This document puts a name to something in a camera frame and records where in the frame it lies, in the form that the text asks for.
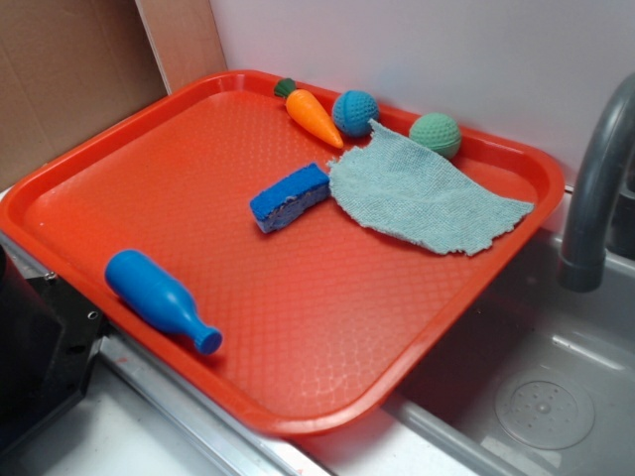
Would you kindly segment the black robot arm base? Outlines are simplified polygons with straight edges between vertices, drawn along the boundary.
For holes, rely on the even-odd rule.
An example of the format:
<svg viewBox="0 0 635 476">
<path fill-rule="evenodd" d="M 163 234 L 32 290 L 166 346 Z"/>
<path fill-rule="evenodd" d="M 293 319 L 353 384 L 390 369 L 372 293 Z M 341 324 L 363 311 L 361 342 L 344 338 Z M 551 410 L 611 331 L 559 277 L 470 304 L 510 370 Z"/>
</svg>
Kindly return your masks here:
<svg viewBox="0 0 635 476">
<path fill-rule="evenodd" d="M 62 277 L 26 278 L 1 251 L 1 455 L 80 402 L 102 312 Z"/>
</svg>

